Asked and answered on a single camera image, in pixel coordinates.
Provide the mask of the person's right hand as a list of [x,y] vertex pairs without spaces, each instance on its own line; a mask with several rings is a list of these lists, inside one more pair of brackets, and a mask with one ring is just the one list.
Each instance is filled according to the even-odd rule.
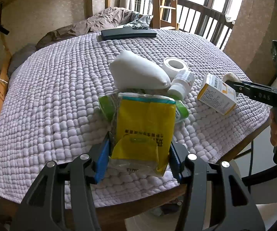
[[271,137],[270,137],[270,142],[272,146],[277,146],[277,123],[275,121],[275,115],[274,115],[274,110],[270,111],[270,119],[271,119]]

